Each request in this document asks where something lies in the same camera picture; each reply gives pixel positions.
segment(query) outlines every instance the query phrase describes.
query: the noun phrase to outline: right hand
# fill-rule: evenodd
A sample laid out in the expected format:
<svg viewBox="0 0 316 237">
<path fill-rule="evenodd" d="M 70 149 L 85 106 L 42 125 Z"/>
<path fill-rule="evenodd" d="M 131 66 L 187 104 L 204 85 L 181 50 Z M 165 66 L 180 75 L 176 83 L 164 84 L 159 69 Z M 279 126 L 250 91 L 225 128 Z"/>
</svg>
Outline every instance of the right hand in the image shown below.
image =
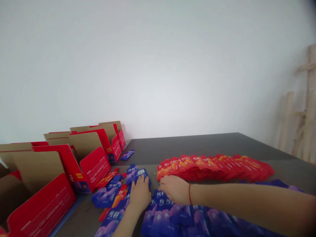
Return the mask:
<svg viewBox="0 0 316 237">
<path fill-rule="evenodd" d="M 176 204 L 190 205 L 189 183 L 182 178 L 166 175 L 160 179 L 158 190 L 163 191 Z"/>
</svg>

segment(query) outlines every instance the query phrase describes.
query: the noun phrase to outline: box flap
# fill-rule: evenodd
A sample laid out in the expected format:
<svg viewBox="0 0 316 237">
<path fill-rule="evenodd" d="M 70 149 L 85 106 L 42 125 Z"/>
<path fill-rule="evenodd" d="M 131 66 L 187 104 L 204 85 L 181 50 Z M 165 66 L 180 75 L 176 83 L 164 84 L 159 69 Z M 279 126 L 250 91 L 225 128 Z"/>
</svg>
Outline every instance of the box flap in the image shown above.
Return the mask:
<svg viewBox="0 0 316 237">
<path fill-rule="evenodd" d="M 85 132 L 85 131 L 88 131 L 89 128 L 90 128 L 90 126 L 72 127 L 72 128 L 70 128 L 70 131 Z"/>
<path fill-rule="evenodd" d="M 0 144 L 0 152 L 32 150 L 32 143 Z"/>
<path fill-rule="evenodd" d="M 5 223 L 9 215 L 31 198 L 25 185 L 15 176 L 8 175 L 0 179 L 0 223 Z"/>
<path fill-rule="evenodd" d="M 17 170 L 12 154 L 25 152 L 25 151 L 13 151 L 13 152 L 0 152 L 0 158 L 6 164 L 10 172 Z"/>
<path fill-rule="evenodd" d="M 68 138 L 71 132 L 57 132 L 57 133 L 46 133 L 44 137 L 46 141 L 52 138 Z"/>
<path fill-rule="evenodd" d="M 103 147 L 96 132 L 73 134 L 69 139 L 78 154 L 78 163 L 98 147 Z"/>
<path fill-rule="evenodd" d="M 88 131 L 93 131 L 93 130 L 102 129 L 102 128 L 105 130 L 106 135 L 108 136 L 109 141 L 111 142 L 111 145 L 113 145 L 112 144 L 112 139 L 116 135 L 115 129 L 113 127 L 113 124 L 105 124 L 105 125 L 101 125 L 101 126 L 97 126 L 97 127 L 92 127 L 92 128 L 89 128 Z"/>
<path fill-rule="evenodd" d="M 105 125 L 105 124 L 116 124 L 117 127 L 118 127 L 118 131 L 122 130 L 121 121 L 112 121 L 112 122 L 99 123 L 99 125 Z"/>
<path fill-rule="evenodd" d="M 4 165 L 0 163 L 0 178 L 6 176 L 9 173 L 10 173 L 9 169 L 4 167 Z"/>
<path fill-rule="evenodd" d="M 13 157 L 22 181 L 32 194 L 64 173 L 57 151 L 17 152 Z"/>
<path fill-rule="evenodd" d="M 48 144 L 50 144 L 50 145 L 70 144 L 69 137 L 67 137 L 67 138 L 48 139 L 47 142 L 48 142 Z"/>
</svg>

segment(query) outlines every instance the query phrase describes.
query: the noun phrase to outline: white wall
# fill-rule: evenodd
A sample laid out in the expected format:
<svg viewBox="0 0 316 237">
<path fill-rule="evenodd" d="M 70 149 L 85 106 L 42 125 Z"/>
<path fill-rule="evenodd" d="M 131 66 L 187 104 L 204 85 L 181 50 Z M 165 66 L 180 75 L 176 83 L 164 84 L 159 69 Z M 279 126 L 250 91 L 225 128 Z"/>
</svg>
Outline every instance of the white wall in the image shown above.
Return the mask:
<svg viewBox="0 0 316 237">
<path fill-rule="evenodd" d="M 315 25 L 300 0 L 0 1 L 0 142 L 119 119 L 127 140 L 275 146 Z"/>
</svg>

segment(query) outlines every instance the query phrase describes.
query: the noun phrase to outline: pile of blue packets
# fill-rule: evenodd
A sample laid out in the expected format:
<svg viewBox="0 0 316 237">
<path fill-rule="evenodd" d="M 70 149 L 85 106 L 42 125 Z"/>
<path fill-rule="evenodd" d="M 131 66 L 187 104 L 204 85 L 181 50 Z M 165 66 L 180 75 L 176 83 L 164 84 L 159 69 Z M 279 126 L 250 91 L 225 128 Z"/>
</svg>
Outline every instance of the pile of blue packets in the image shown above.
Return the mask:
<svg viewBox="0 0 316 237">
<path fill-rule="evenodd" d="M 301 191 L 280 180 L 256 184 Z M 146 237 L 282 237 L 280 234 L 213 208 L 174 204 L 164 192 L 158 190 L 155 190 L 145 212 L 141 234 Z"/>
</svg>

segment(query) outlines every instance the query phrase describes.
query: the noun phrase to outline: tabletop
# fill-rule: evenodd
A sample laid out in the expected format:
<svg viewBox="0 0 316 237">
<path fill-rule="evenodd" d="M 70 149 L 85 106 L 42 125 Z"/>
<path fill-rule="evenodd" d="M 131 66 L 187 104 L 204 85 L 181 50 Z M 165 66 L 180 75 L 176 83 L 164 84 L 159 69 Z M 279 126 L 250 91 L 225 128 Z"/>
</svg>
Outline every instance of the tabletop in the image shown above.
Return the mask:
<svg viewBox="0 0 316 237">
<path fill-rule="evenodd" d="M 248 155 L 271 165 L 275 174 L 268 180 L 280 179 L 288 185 L 294 185 L 306 193 L 316 195 L 316 166 L 299 160 L 294 156 L 279 151 L 240 133 L 186 136 L 173 138 L 134 139 L 124 152 L 135 149 L 128 161 L 119 161 L 111 170 L 119 168 L 124 173 L 130 164 L 139 169 L 145 168 L 152 182 L 151 191 L 158 188 L 157 164 L 166 158 L 181 155 Z M 204 181 L 207 184 L 219 184 L 221 181 Z M 98 221 L 103 209 L 95 208 L 92 195 L 87 195 L 71 214 L 66 223 L 55 235 L 56 237 L 94 237 L 101 222 Z M 143 215 L 139 218 L 133 236 L 140 236 Z"/>
<path fill-rule="evenodd" d="M 223 133 L 183 137 L 133 139 L 122 152 L 135 149 L 135 153 L 127 160 L 119 160 L 114 166 L 155 165 L 171 157 L 181 155 L 235 154 L 246 155 L 259 161 L 291 160 L 296 157 L 247 137 L 241 133 Z"/>
</svg>

